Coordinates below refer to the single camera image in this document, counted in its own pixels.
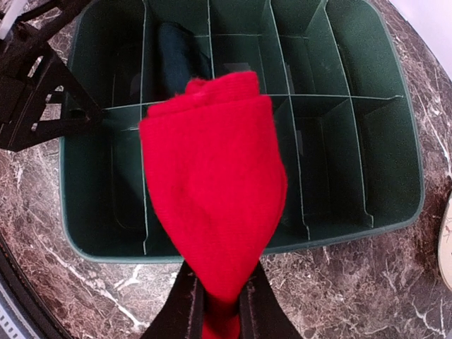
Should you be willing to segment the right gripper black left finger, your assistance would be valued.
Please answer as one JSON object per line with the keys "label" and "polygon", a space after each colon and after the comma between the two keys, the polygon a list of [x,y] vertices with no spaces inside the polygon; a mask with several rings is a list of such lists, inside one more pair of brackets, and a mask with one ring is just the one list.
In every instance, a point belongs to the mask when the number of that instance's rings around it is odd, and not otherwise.
{"label": "right gripper black left finger", "polygon": [[141,338],[201,339],[204,294],[201,281],[184,262],[167,301]]}

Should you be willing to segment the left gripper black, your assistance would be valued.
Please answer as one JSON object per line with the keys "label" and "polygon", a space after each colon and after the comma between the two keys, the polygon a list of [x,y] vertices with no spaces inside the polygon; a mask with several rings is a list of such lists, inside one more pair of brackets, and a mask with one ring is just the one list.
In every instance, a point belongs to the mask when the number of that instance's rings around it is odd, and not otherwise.
{"label": "left gripper black", "polygon": [[[89,1],[47,1],[12,16],[1,39],[1,149],[22,151],[62,136],[86,133],[104,117],[49,40]],[[40,121],[47,105],[59,119]]]}

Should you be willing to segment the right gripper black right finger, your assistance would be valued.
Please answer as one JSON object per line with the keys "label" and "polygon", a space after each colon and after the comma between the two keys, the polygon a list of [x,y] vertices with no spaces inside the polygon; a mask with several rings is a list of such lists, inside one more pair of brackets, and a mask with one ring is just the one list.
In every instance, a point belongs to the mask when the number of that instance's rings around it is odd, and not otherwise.
{"label": "right gripper black right finger", "polygon": [[302,339],[258,263],[239,295],[240,338]]}

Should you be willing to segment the dark green sock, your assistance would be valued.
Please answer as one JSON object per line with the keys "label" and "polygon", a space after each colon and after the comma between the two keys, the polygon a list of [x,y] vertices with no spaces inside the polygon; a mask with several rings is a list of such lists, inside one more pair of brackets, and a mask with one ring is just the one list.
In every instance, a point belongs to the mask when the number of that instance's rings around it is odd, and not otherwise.
{"label": "dark green sock", "polygon": [[160,86],[165,99],[182,94],[194,78],[210,80],[210,58],[195,35],[178,23],[162,23],[157,29]]}

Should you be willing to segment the red santa sock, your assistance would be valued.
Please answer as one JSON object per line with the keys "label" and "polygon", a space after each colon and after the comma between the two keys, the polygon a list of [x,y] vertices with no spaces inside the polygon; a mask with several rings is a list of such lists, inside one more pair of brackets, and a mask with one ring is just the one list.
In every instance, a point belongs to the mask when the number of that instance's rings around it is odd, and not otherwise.
{"label": "red santa sock", "polygon": [[139,124],[153,209],[207,294],[204,338],[238,338],[239,294],[287,195],[271,99],[253,71],[191,80]]}

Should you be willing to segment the green compartment tray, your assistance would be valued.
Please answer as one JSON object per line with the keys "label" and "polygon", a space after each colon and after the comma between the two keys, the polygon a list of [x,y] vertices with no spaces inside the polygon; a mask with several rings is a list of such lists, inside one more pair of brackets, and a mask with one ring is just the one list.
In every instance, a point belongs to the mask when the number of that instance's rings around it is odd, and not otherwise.
{"label": "green compartment tray", "polygon": [[194,34],[213,76],[252,70],[270,95],[289,189],[266,252],[402,228],[424,203],[414,113],[368,1],[94,1],[68,67],[104,119],[60,140],[63,226],[101,263],[180,259],[145,186],[138,123],[163,100],[157,27]]}

